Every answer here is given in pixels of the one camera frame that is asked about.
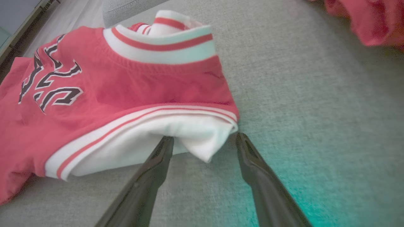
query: wooden floor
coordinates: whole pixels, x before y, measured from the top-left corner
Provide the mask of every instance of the wooden floor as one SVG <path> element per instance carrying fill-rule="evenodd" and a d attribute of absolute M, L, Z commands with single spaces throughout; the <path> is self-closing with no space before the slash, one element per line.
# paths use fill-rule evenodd
<path fill-rule="evenodd" d="M 60 0 L 52 3 L 42 19 L 42 28 L 26 48 L 23 56 L 34 56 L 35 50 L 55 37 L 80 26 L 104 27 L 102 18 L 103 0 Z"/>

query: white trim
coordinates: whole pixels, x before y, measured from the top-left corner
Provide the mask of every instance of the white trim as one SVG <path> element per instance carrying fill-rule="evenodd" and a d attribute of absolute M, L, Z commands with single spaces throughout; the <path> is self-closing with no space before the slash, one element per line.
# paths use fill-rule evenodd
<path fill-rule="evenodd" d="M 116 26 L 116 30 L 129 39 L 153 45 L 175 44 L 195 39 L 201 36 L 209 35 L 212 33 L 211 27 L 209 25 L 204 25 L 201 27 L 181 31 L 179 33 L 168 34 L 166 36 L 159 36 L 159 37 L 142 35 L 142 33 L 132 31 L 120 24 Z"/>
<path fill-rule="evenodd" d="M 165 25 L 165 24 L 156 24 L 156 23 L 153 24 L 152 26 L 150 26 L 149 29 L 150 29 L 150 32 L 148 33 L 148 35 L 156 36 L 156 37 L 182 32 L 181 29 L 171 27 L 171 26 Z"/>
<path fill-rule="evenodd" d="M 139 49 L 122 42 L 116 38 L 111 29 L 105 29 L 103 33 L 105 40 L 113 51 L 133 61 L 155 64 L 186 64 L 203 61 L 216 55 L 213 40 L 181 50 L 151 51 Z M 141 33 L 136 34 L 142 37 L 150 37 Z"/>
<path fill-rule="evenodd" d="M 45 175 L 48 177 L 54 177 L 57 178 L 57 170 L 59 166 L 66 160 L 68 159 L 71 155 L 73 155 L 75 152 L 79 151 L 83 147 L 87 146 L 91 142 L 101 138 L 105 134 L 107 134 L 109 131 L 114 129 L 115 127 L 130 121 L 132 119 L 138 118 L 142 115 L 143 117 L 130 122 L 128 124 L 123 125 L 120 127 L 118 130 L 110 133 L 108 136 L 106 136 L 104 139 L 101 141 L 97 142 L 94 144 L 92 147 L 88 148 L 86 151 L 83 151 L 80 155 L 78 155 L 76 158 L 74 158 L 63 170 L 61 174 L 61 178 L 63 180 L 67 180 L 67 177 L 69 176 L 71 170 L 80 162 L 82 161 L 86 156 L 88 156 L 90 153 L 94 152 L 98 148 L 102 147 L 108 140 L 111 138 L 115 137 L 122 131 L 127 130 L 128 128 L 131 127 L 136 127 L 140 123 L 145 122 L 147 120 L 150 120 L 151 118 L 155 117 L 161 117 L 161 116 L 172 116 L 172 115 L 190 115 L 190 114 L 200 114 L 204 116 L 214 116 L 218 117 L 219 119 L 223 119 L 229 124 L 232 125 L 231 130 L 229 131 L 230 133 L 233 133 L 238 130 L 238 126 L 236 123 L 236 116 L 234 113 L 223 110 L 223 109 L 218 109 L 218 108 L 213 108 L 213 107 L 203 107 L 203 106 L 181 106 L 181 105 L 173 105 L 173 106 L 160 106 L 160 107 L 152 107 L 149 109 L 137 111 L 134 113 L 130 113 L 128 115 L 125 115 L 121 118 L 118 118 L 103 127 L 100 127 L 92 132 L 89 132 L 73 141 L 70 143 L 66 144 L 62 148 L 60 148 L 58 151 L 56 151 L 46 162 L 45 164 Z M 204 158 L 206 162 L 210 161 L 210 157 Z"/>
<path fill-rule="evenodd" d="M 148 24 L 144 24 L 144 25 L 140 26 L 135 32 L 142 34 L 143 30 L 145 28 L 147 28 L 148 26 L 149 26 Z"/>
<path fill-rule="evenodd" d="M 191 17 L 183 15 L 181 13 L 177 13 L 175 11 L 171 11 L 171 10 L 159 10 L 156 14 L 156 18 L 158 18 L 158 17 L 176 20 L 178 22 L 183 23 L 187 28 L 190 28 L 190 29 L 203 26 L 203 24 L 192 19 Z"/>

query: red stripe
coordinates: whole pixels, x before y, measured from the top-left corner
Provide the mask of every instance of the red stripe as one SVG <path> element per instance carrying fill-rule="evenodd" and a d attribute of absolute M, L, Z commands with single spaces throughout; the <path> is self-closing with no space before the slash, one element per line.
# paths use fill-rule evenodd
<path fill-rule="evenodd" d="M 142 25 L 148 25 L 148 24 L 137 23 L 137 24 L 132 25 L 129 29 L 136 32 L 140 28 L 140 26 L 142 26 Z"/>
<path fill-rule="evenodd" d="M 147 26 L 147 27 L 145 27 L 145 29 L 143 29 L 143 32 L 142 32 L 142 34 L 144 34 L 145 33 L 145 31 L 148 29 L 150 27 L 150 25 L 149 26 Z"/>
<path fill-rule="evenodd" d="M 173 43 L 173 44 L 166 44 L 166 45 L 153 45 L 153 44 L 147 44 L 147 43 L 142 43 L 138 42 L 135 40 L 132 40 L 121 33 L 118 32 L 118 30 L 113 27 L 112 28 L 112 33 L 122 42 L 131 45 L 133 47 L 143 49 L 143 50 L 153 50 L 153 51 L 171 51 L 171 50 L 180 50 L 180 49 L 185 49 L 189 48 L 192 46 L 199 45 L 201 43 L 213 40 L 212 34 L 204 35 L 197 37 L 195 39 L 191 40 L 186 40 L 183 42 L 178 42 L 178 43 Z"/>
<path fill-rule="evenodd" d="M 126 122 L 124 122 L 124 123 L 122 123 L 122 124 L 116 126 L 115 128 L 113 128 L 113 129 L 111 129 L 110 131 L 108 131 L 107 133 L 105 133 L 103 136 L 101 136 L 101 137 L 99 137 L 98 139 L 94 140 L 93 142 L 87 144 L 86 146 L 84 146 L 84 147 L 81 148 L 80 150 L 74 152 L 70 157 L 68 157 L 66 160 L 64 160 L 64 161 L 62 162 L 62 164 L 59 166 L 59 168 L 58 168 L 57 171 L 56 171 L 57 177 L 58 177 L 59 179 L 61 179 L 61 175 L 62 175 L 63 170 L 66 168 L 66 166 L 67 166 L 71 161 L 73 161 L 77 156 L 79 156 L 81 153 L 83 153 L 84 151 L 86 151 L 86 150 L 89 149 L 90 147 L 96 145 L 96 144 L 99 143 L 101 140 L 105 139 L 105 138 L 106 138 L 108 135 L 110 135 L 111 133 L 117 131 L 119 128 L 121 128 L 121 127 L 123 127 L 123 126 L 125 126 L 125 125 L 127 125 L 127 124 L 129 124 L 129 123 L 131 123 L 131 122 L 134 122 L 134 121 L 136 121 L 136 120 L 138 120 L 138 119 L 140 119 L 140 118 L 142 118 L 142 117 L 144 117 L 144 116 L 146 116 L 146 115 L 148 115 L 148 114 L 151 114 L 151 113 L 153 113 L 153 112 L 160 111 L 160 110 L 202 110 L 202 111 L 209 111 L 209 112 L 214 112 L 214 113 L 218 113 L 218 114 L 221 114 L 221 115 L 225 115 L 225 116 L 229 117 L 230 119 L 234 120 L 231 116 L 229 116 L 229 115 L 227 115 L 227 114 L 225 114 L 225 113 L 221 113 L 221 112 L 219 112 L 219 111 L 215 111 L 215 110 L 191 109 L 191 108 L 160 108 L 160 109 L 156 109 L 156 110 L 150 111 L 150 112 L 148 112 L 148 113 L 145 113 L 145 114 L 143 114 L 143 115 L 140 115 L 140 116 L 137 117 L 137 118 L 128 120 L 128 121 L 126 121 Z"/>
<path fill-rule="evenodd" d="M 154 19 L 154 23 L 165 24 L 170 27 L 178 28 L 180 30 L 185 30 L 185 28 L 186 28 L 185 25 L 179 21 L 175 21 L 173 19 L 168 19 L 168 18 L 163 18 L 163 17 L 157 17 L 156 19 Z"/>

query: upholstery fabric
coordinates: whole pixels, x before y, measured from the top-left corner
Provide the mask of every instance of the upholstery fabric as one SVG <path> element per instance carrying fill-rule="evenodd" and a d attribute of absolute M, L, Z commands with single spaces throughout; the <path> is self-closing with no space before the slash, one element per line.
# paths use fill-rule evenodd
<path fill-rule="evenodd" d="M 213 25 L 246 133 L 314 226 L 404 223 L 404 55 L 365 47 L 349 22 L 302 0 L 170 0 Z M 33 178 L 0 226 L 92 226 L 135 167 L 65 183 Z M 151 227 L 258 226 L 231 137 L 210 164 L 173 156 Z"/>
<path fill-rule="evenodd" d="M 105 27 L 133 17 L 167 0 L 104 0 L 103 19 Z"/>

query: basketball jersey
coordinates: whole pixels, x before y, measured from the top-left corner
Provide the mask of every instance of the basketball jersey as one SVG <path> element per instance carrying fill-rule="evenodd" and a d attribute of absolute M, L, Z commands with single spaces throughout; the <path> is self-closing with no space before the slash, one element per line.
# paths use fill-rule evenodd
<path fill-rule="evenodd" d="M 209 162 L 238 130 L 211 27 L 81 27 L 16 58 L 0 85 L 0 204 L 35 173 L 67 180 L 143 163 L 163 136 Z"/>

